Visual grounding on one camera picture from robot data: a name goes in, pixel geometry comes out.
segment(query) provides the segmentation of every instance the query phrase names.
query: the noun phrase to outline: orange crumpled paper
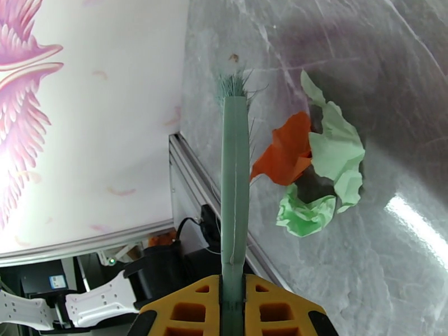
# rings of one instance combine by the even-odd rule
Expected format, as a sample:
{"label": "orange crumpled paper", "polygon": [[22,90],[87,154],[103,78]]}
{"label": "orange crumpled paper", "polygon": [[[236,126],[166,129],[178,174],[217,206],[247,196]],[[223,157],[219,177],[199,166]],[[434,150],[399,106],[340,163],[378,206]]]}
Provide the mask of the orange crumpled paper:
{"label": "orange crumpled paper", "polygon": [[301,111],[292,115],[279,129],[272,131],[272,144],[252,166],[250,181],[260,174],[282,186],[296,181],[311,165],[308,133],[310,117]]}

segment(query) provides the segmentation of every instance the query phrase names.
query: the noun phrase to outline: green crumpled paper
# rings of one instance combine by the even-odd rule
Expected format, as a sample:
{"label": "green crumpled paper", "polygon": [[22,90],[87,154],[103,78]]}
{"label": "green crumpled paper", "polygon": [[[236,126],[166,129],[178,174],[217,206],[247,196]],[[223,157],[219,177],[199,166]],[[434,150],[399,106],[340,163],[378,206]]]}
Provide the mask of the green crumpled paper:
{"label": "green crumpled paper", "polygon": [[343,117],[339,106],[326,102],[322,90],[316,87],[305,71],[301,74],[302,88],[315,104],[322,108],[323,133],[310,133],[311,164],[319,176],[334,181],[334,190],[342,201],[338,213],[356,205],[361,197],[360,163],[365,150],[356,128]]}
{"label": "green crumpled paper", "polygon": [[304,203],[297,197],[297,185],[286,188],[280,201],[277,226],[284,226],[289,233],[305,237],[321,231],[333,218],[336,197],[327,195],[311,203]]}

